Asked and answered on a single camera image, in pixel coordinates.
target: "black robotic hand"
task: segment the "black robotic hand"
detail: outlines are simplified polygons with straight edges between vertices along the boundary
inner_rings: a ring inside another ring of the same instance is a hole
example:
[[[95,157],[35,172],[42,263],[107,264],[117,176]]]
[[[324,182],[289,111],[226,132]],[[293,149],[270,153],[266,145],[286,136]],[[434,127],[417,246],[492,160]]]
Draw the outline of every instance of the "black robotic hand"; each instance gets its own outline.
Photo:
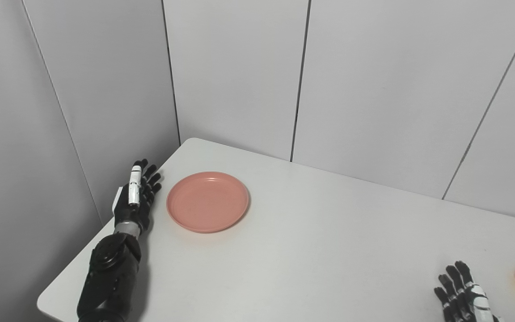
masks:
[[[140,234],[150,226],[149,214],[156,192],[161,188],[157,183],[162,177],[156,171],[156,165],[148,165],[147,159],[135,162],[131,171],[130,182],[119,187],[113,202],[114,225],[134,222],[139,225]]]
[[[457,261],[454,266],[447,266],[446,272],[450,277],[438,276],[444,288],[435,288],[446,322],[504,322],[492,315],[486,293],[472,280],[468,265]]]
[[[77,305],[79,322],[125,322],[139,271],[138,238],[149,225],[155,194],[161,188],[156,166],[143,159],[132,167],[129,182],[118,188],[113,202],[114,233],[93,249],[89,272]]]

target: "wall panel seam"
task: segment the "wall panel seam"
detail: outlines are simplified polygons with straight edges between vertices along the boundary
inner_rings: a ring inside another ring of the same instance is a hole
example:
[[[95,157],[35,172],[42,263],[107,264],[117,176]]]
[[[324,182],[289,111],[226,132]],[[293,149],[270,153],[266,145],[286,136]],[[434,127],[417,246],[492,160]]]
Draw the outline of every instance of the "wall panel seam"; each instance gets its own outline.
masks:
[[[29,22],[29,27],[31,28],[31,34],[33,35],[33,38],[35,39],[35,44],[37,45],[37,51],[39,51],[39,56],[41,57],[41,61],[43,62],[43,66],[45,67],[45,72],[47,73],[47,78],[49,79],[49,83],[51,83],[51,88],[53,88],[53,95],[55,95],[55,100],[57,101],[57,104],[59,105],[59,110],[61,111],[61,117],[63,118],[63,121],[65,122],[67,131],[69,133],[69,139],[71,140],[71,144],[73,145],[73,149],[75,151],[75,155],[77,157],[77,161],[80,166],[80,171],[82,172],[82,175],[84,177],[84,182],[86,183],[86,187],[87,187],[90,197],[93,201],[94,210],[96,212],[99,222],[101,223],[102,226],[104,226],[105,223],[102,222],[102,218],[98,213],[97,203],[94,200],[93,192],[90,189],[89,181],[86,177],[86,173],[84,173],[84,168],[82,166],[82,163],[80,162],[80,157],[78,155],[77,146],[75,145],[75,142],[73,140],[73,135],[69,128],[69,124],[67,123],[67,119],[65,118],[65,113],[63,112],[63,107],[61,106],[61,102],[59,101],[59,96],[57,95],[57,90],[55,90],[55,84],[53,84],[53,79],[51,79],[51,74],[49,73],[49,68],[47,68],[47,63],[45,61],[45,57],[43,57],[43,51],[41,51],[41,46],[39,45],[39,39],[37,39],[37,35],[35,34],[35,29],[33,27],[33,23],[31,22],[31,17],[29,16],[29,12],[27,11],[27,6],[25,5],[25,0],[21,0],[21,3],[23,4],[23,10],[25,11],[25,16],[27,17],[27,21]]]
[[[498,91],[500,90],[500,87],[502,86],[502,83],[503,83],[504,79],[506,78],[511,65],[514,62],[514,59],[515,59],[515,51],[510,59],[510,62],[507,64],[507,67],[506,67],[500,81],[498,82],[498,85],[496,86],[494,94],[492,94],[492,97],[490,98],[490,102],[488,102],[488,106],[486,107],[486,110],[484,110],[484,114],[482,115],[482,118],[480,118],[480,122],[478,123],[478,126],[476,126],[476,130],[474,131],[474,134],[472,134],[472,138],[470,139],[470,142],[468,143],[466,150],[464,150],[464,154],[462,155],[462,158],[460,159],[460,162],[458,163],[458,166],[456,167],[456,171],[454,171],[454,174],[452,174],[452,178],[450,179],[450,182],[448,183],[448,186],[446,187],[446,190],[444,191],[444,195],[442,195],[443,200],[446,198],[446,194],[448,193],[450,186],[452,186],[452,182],[454,181],[454,178],[456,178],[456,174],[460,170],[460,166],[464,162],[464,159],[466,159],[466,156],[468,155],[468,152],[470,151],[470,147],[472,147],[472,142],[474,142],[474,139],[476,138],[476,134],[478,134],[478,130],[480,129],[480,126],[482,126],[482,123],[484,122],[484,119],[486,118],[486,115],[488,114],[488,110],[490,110],[490,107],[492,106],[492,103],[494,102],[494,99],[495,99],[496,95],[498,94]]]

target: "robotic hand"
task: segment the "robotic hand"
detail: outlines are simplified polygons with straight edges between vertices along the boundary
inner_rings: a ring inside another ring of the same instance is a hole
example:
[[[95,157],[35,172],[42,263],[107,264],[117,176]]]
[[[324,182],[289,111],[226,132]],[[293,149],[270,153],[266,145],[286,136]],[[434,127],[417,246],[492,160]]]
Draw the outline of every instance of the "robotic hand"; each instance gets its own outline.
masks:
[[[468,265],[457,261],[454,266],[447,266],[446,272],[450,278],[446,274],[438,276],[444,289],[435,288],[446,322],[504,322],[492,315],[486,293],[472,280]]]
[[[89,273],[80,294],[79,322],[125,322],[141,258],[139,236],[150,226],[149,214],[161,175],[148,161],[135,162],[131,179],[119,187],[113,202],[114,233],[103,238],[90,256]]]

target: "robotic finger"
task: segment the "robotic finger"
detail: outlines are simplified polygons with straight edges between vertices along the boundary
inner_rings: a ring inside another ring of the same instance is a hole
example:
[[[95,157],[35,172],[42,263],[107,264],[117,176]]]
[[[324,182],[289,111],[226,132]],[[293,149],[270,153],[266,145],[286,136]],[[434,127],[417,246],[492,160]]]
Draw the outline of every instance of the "robotic finger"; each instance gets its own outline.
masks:
[[[447,322],[503,322],[502,318],[492,315],[488,297],[480,285],[474,283],[468,265],[457,261],[454,266],[447,266],[446,272],[450,277],[438,276],[444,289],[435,288],[435,293],[442,302]],[[446,308],[450,308],[452,320],[447,320]]]

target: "gray wall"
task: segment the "gray wall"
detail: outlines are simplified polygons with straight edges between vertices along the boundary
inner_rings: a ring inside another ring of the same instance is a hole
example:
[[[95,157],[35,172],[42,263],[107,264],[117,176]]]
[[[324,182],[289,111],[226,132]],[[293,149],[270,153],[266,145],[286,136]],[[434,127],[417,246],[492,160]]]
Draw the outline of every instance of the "gray wall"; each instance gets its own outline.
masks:
[[[164,49],[161,8],[145,10],[158,13],[143,17],[150,23],[142,27],[157,30],[142,41]],[[110,20],[98,21],[105,30],[123,29],[125,20],[112,18],[120,13],[105,14]],[[64,43],[76,36],[69,26],[96,18],[65,13],[61,19],[65,29],[54,29],[55,41]],[[129,45],[129,37],[116,35],[107,35],[108,43]],[[42,49],[58,46],[40,43]],[[56,55],[49,49],[49,78],[22,3],[0,0],[0,321],[48,321],[37,311],[37,296],[98,232],[101,218],[108,219],[105,210],[132,162],[150,157],[160,164],[178,147],[168,59],[156,53],[132,59],[130,48],[123,57],[99,59],[108,50],[104,44],[87,45],[79,52],[88,59],[81,61],[72,60],[73,51]],[[78,85],[69,88],[65,82]]]

